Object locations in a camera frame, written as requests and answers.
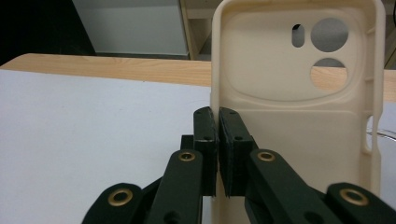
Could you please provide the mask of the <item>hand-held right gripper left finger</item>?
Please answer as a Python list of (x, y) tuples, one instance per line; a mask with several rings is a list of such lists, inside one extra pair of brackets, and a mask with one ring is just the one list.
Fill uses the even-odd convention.
[(204, 196), (216, 196), (218, 170), (218, 131), (212, 109), (202, 107), (193, 112), (193, 134), (181, 136), (181, 149), (193, 149), (203, 156)]

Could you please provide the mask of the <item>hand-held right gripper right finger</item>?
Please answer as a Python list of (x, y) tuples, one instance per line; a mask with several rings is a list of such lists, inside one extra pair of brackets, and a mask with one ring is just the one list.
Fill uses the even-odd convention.
[(227, 197), (244, 196), (248, 184), (247, 161), (257, 147), (241, 116), (219, 109), (219, 170)]

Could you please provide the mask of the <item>beige phone case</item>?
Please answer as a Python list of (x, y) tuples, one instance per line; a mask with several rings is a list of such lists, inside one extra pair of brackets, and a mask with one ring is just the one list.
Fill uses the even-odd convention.
[(212, 26), (212, 109), (239, 113), (261, 148), (314, 189), (380, 191), (366, 128), (382, 114), (381, 0), (222, 0)]

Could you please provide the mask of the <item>clear plastic tray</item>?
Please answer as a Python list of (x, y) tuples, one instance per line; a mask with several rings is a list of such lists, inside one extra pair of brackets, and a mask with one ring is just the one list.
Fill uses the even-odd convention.
[[(374, 133), (373, 116), (367, 120), (366, 133), (370, 136)], [(396, 142), (396, 118), (386, 117), (383, 115), (377, 124), (376, 136)]]

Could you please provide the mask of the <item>white board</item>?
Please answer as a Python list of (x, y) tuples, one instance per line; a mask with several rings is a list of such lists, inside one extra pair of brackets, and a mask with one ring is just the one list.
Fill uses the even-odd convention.
[(0, 71), (0, 224), (81, 224), (106, 188), (162, 175), (211, 87)]

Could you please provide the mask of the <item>wooden table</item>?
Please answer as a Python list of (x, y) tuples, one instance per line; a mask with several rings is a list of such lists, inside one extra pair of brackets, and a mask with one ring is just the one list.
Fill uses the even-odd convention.
[[(211, 84), (211, 63), (204, 61), (27, 53), (1, 65), (1, 70), (193, 86)], [(4, 97), (4, 92), (5, 85), (0, 75), (0, 99)]]

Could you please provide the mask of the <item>white cabinet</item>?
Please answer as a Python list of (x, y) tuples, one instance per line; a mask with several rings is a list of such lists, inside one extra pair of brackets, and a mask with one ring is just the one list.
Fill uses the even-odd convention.
[(72, 0), (98, 53), (188, 54), (179, 0)]

